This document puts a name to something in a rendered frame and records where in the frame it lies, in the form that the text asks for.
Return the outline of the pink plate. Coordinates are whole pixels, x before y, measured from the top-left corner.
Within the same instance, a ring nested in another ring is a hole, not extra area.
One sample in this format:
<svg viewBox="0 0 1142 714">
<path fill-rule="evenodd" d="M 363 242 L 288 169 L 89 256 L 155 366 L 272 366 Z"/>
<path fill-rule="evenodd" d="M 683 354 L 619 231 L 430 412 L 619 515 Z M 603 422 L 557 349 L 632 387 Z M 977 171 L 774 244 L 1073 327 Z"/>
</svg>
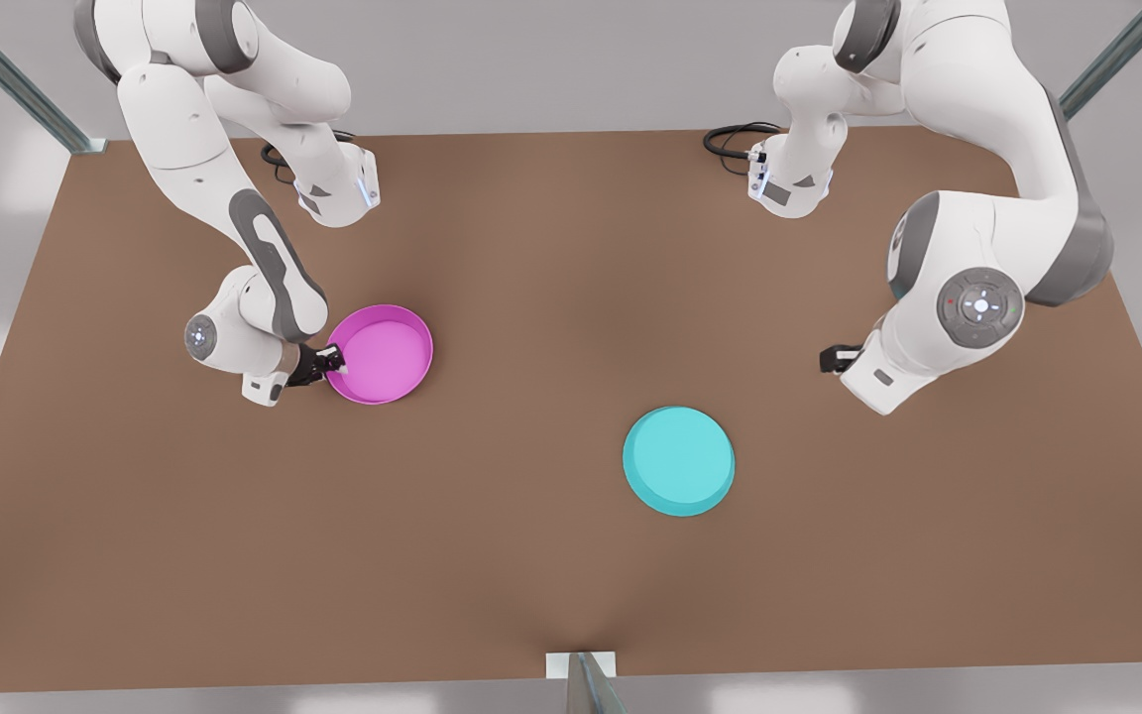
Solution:
<svg viewBox="0 0 1142 714">
<path fill-rule="evenodd" d="M 399 304 L 371 304 L 349 313 L 329 342 L 340 348 L 346 371 L 329 372 L 325 379 L 337 394 L 357 404 L 407 398 L 431 370 L 429 326 Z"/>
</svg>

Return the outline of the blue plate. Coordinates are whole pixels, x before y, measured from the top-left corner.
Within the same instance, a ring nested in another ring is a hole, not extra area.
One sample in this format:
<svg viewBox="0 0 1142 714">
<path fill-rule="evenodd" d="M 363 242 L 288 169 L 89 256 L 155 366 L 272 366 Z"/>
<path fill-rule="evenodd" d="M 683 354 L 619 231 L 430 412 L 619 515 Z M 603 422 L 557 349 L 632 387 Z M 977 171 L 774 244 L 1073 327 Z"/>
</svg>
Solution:
<svg viewBox="0 0 1142 714">
<path fill-rule="evenodd" d="M 694 518 L 718 506 L 733 488 L 735 449 L 707 414 L 665 406 L 632 424 L 622 466 L 632 492 L 649 508 Z"/>
</svg>

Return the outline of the silver frame post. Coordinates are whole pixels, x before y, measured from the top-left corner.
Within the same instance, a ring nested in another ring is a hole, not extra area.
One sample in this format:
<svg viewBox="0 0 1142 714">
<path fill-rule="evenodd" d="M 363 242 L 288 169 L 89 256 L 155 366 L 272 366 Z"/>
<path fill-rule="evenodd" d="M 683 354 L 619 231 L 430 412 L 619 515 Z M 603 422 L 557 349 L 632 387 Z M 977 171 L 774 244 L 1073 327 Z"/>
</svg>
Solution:
<svg viewBox="0 0 1142 714">
<path fill-rule="evenodd" d="M 37 123 L 59 141 L 70 154 L 96 155 L 107 150 L 107 141 L 87 136 L 49 96 L 0 50 L 0 89 Z"/>
<path fill-rule="evenodd" d="M 628 714 L 616 693 L 616 652 L 545 653 L 545 677 L 566 679 L 565 714 Z"/>
<path fill-rule="evenodd" d="M 1078 117 L 1081 110 L 1141 51 L 1142 8 L 1061 95 L 1059 103 L 1065 119 Z"/>
</svg>

